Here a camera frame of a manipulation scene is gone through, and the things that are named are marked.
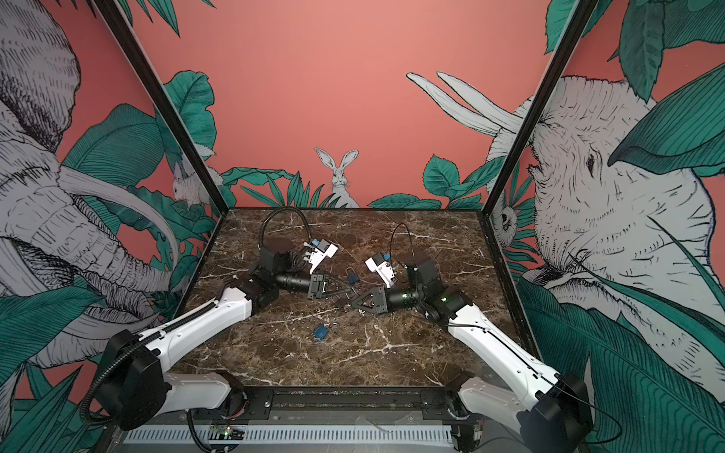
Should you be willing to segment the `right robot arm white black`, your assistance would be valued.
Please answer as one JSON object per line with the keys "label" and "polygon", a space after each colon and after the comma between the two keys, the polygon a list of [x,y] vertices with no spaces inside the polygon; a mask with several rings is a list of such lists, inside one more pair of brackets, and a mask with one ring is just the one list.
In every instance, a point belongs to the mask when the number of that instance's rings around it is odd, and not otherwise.
{"label": "right robot arm white black", "polygon": [[455,385],[453,406],[515,430],[532,452],[574,452],[593,430],[586,385],[562,376],[532,356],[494,325],[462,290],[442,281],[432,258],[410,255],[406,282],[396,281],[391,257],[366,260],[383,285],[351,299],[351,306],[373,314],[416,309],[462,342],[505,382],[498,387],[479,377]]}

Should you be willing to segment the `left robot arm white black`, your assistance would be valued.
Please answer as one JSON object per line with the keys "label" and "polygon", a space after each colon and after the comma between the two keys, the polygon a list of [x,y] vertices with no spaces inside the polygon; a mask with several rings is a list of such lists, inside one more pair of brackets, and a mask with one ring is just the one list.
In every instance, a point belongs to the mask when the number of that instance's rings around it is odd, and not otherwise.
{"label": "left robot arm white black", "polygon": [[89,427],[113,423],[134,430],[158,414],[189,409],[193,400],[218,408],[230,395],[229,379],[217,373],[172,376],[170,369],[211,337],[260,313],[282,291],[329,298],[326,287],[334,277],[317,268],[338,249],[312,239],[297,251],[291,241],[277,238],[261,248],[260,260],[247,273],[232,277],[208,302],[156,328],[115,334],[79,403],[80,420]]}

